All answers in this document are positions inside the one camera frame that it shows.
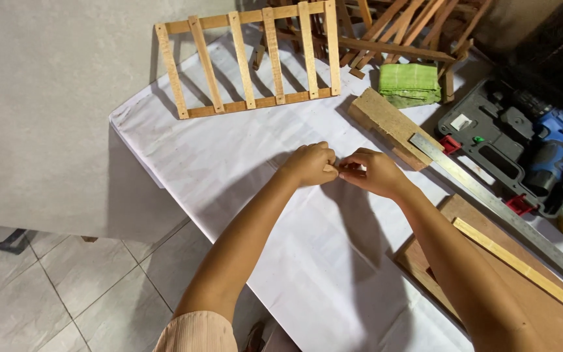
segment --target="person's left hand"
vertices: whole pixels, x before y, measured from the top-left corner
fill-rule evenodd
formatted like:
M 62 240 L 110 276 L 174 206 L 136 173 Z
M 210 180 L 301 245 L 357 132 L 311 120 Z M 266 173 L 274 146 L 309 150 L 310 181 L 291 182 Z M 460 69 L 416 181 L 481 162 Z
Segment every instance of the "person's left hand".
M 333 166 L 336 155 L 326 141 L 302 145 L 286 160 L 278 172 L 294 178 L 299 186 L 320 185 L 333 181 L 338 171 Z

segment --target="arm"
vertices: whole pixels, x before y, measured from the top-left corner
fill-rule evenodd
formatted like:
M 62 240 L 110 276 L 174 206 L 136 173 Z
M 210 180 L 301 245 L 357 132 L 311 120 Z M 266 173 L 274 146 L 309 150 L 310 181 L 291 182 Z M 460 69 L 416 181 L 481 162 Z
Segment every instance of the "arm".
M 357 170 L 364 165 L 366 171 Z M 366 148 L 340 162 L 340 177 L 394 200 L 476 351 L 541 351 L 536 332 L 504 281 L 387 155 Z
M 232 321 L 240 291 L 260 258 L 275 222 L 297 187 L 334 180 L 324 171 L 336 157 L 327 142 L 301 146 L 236 215 L 209 250 L 186 288 L 173 319 L 213 311 Z

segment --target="tile floor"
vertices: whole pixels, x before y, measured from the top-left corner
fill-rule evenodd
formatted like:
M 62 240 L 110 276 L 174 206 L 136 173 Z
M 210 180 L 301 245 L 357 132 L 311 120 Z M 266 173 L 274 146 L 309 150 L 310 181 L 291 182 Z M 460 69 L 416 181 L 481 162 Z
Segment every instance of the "tile floor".
M 0 241 L 12 229 L 0 227 Z M 0 251 L 0 351 L 152 351 L 211 244 L 186 219 L 156 244 L 30 232 Z M 272 317 L 248 287 L 234 316 L 240 350 Z

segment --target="hand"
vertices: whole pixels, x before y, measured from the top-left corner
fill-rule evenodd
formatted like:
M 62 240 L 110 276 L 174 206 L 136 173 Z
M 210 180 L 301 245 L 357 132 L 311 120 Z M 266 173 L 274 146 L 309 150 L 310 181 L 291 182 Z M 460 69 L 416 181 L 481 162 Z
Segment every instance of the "hand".
M 359 170 L 360 165 L 366 171 Z M 340 178 L 378 196 L 398 199 L 414 188 L 395 162 L 384 153 L 359 148 L 340 161 Z
M 325 165 L 333 165 L 336 155 L 329 148 L 326 141 L 302 145 L 286 160 L 278 172 L 294 178 L 298 186 L 314 186 L 338 177 L 338 171 L 333 167 L 325 169 Z

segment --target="cordless drill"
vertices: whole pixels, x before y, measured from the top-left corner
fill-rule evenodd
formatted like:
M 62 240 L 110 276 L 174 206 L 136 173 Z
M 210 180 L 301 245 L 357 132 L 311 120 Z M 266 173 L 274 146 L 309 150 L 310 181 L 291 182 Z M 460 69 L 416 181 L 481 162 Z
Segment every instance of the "cordless drill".
M 517 90 L 512 97 L 537 118 L 533 123 L 538 152 L 533 156 L 523 184 L 536 196 L 548 196 L 562 179 L 563 110 L 544 103 L 527 91 Z

